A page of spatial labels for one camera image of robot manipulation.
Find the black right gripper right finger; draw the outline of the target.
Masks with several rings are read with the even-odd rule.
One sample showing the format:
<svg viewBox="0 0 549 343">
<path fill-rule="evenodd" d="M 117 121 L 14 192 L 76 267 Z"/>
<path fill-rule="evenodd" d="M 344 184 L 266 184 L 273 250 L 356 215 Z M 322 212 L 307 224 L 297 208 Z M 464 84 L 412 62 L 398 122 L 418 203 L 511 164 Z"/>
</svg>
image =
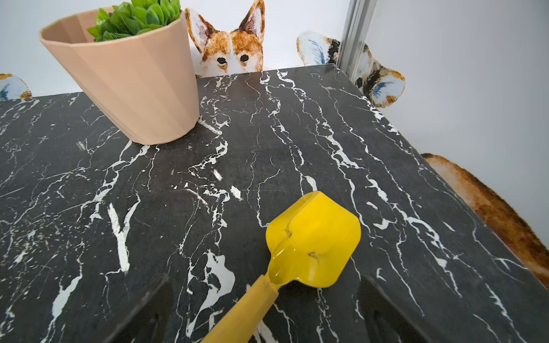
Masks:
<svg viewBox="0 0 549 343">
<path fill-rule="evenodd" d="M 358 290 L 370 342 L 429 342 L 371 277 L 364 277 Z"/>
</svg>

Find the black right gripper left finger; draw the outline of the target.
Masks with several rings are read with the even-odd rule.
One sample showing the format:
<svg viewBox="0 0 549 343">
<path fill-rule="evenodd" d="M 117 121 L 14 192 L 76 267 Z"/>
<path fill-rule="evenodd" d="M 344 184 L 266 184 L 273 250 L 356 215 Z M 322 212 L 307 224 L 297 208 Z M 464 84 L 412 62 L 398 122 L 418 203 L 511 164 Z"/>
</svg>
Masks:
<svg viewBox="0 0 549 343">
<path fill-rule="evenodd" d="M 102 341 L 163 342 L 173 305 L 172 283 L 164 274 L 107 321 Z"/>
</svg>

